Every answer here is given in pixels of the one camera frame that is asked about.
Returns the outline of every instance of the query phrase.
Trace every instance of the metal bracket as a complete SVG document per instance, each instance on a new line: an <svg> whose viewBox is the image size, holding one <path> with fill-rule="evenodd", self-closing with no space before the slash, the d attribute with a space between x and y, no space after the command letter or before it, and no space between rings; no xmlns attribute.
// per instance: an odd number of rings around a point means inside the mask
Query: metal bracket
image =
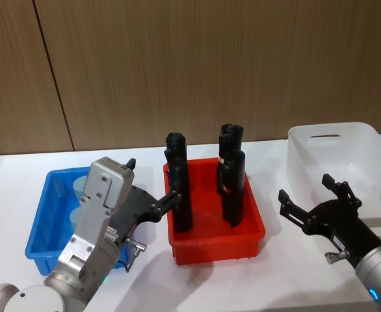
<svg viewBox="0 0 381 312"><path fill-rule="evenodd" d="M59 263L66 265L76 278L82 278L86 262L100 239L116 239L116 232L108 228L109 221L127 198L133 178L132 169L107 157L92 163L81 198L79 223L59 256Z"/></svg>
<svg viewBox="0 0 381 312"><path fill-rule="evenodd" d="M349 252L348 250L344 250L343 252L327 252L325 258L327 262L332 265L339 260L349 259Z"/></svg>
<svg viewBox="0 0 381 312"><path fill-rule="evenodd" d="M133 266L133 263L135 259L140 255L140 252L145 252L147 246L142 244L141 242L137 242L134 239L125 239L125 243L134 247L134 253L133 253L133 258L128 264L124 263L125 266L125 271L128 273Z"/></svg>

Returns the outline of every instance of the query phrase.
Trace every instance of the blue led light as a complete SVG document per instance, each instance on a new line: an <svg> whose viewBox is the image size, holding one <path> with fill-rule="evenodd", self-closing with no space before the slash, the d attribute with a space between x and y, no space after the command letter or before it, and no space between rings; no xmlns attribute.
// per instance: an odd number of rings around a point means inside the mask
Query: blue led light
<svg viewBox="0 0 381 312"><path fill-rule="evenodd" d="M377 292L374 289L372 289L372 288L370 288L368 291L369 291L370 295L373 297L373 299L375 301L378 301L378 294L377 294Z"/></svg>

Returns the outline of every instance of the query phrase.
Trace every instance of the black bottle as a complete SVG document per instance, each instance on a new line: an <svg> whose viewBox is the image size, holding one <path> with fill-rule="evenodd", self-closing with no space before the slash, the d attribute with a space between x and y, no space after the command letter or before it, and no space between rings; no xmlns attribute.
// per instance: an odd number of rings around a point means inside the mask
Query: black bottle
<svg viewBox="0 0 381 312"><path fill-rule="evenodd" d="M222 218L235 227L244 214L245 154L241 150L227 153L222 173Z"/></svg>
<svg viewBox="0 0 381 312"><path fill-rule="evenodd" d="M181 202L173 210L174 230L185 232L193 226L191 193L186 153L186 138L181 133L169 133L164 151L168 163L169 187L181 194Z"/></svg>
<svg viewBox="0 0 381 312"><path fill-rule="evenodd" d="M241 150L244 129L240 125L225 124L221 127L219 136L219 158L217 166L217 191L222 191L222 171L224 167L224 158L227 153L233 150Z"/></svg>

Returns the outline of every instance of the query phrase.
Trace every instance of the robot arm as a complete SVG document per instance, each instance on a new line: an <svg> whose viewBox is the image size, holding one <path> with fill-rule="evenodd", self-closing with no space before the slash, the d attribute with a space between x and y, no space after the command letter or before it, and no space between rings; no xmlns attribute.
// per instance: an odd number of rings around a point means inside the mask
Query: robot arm
<svg viewBox="0 0 381 312"><path fill-rule="evenodd" d="M305 234L328 238L339 250L339 253L325 254L328 263L346 259L381 309L381 240L358 218L361 201L347 182L335 183L325 174L322 183L337 196L336 200L306 212L281 190L280 214L301 227Z"/></svg>
<svg viewBox="0 0 381 312"><path fill-rule="evenodd" d="M143 222L158 222L177 207L174 190L156 200L132 185L135 160L126 165L104 157L90 167L81 198L81 217L62 251L58 265L44 285L18 291L0 285L0 312L81 312L95 295L114 265L124 244L135 252L127 272L146 246L131 238Z"/></svg>

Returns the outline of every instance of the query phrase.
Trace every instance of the red plastic bin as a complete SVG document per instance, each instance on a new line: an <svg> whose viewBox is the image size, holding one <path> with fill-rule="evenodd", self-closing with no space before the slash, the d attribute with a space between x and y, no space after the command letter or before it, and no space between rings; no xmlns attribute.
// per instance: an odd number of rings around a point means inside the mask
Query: red plastic bin
<svg viewBox="0 0 381 312"><path fill-rule="evenodd" d="M247 175L244 180L244 217L231 228L222 219L221 197L217 193L217 158L188 161L193 228L174 231L172 212L168 213L169 243L178 265L255 257L265 227L251 191ZM169 191L167 164L163 166L164 187Z"/></svg>

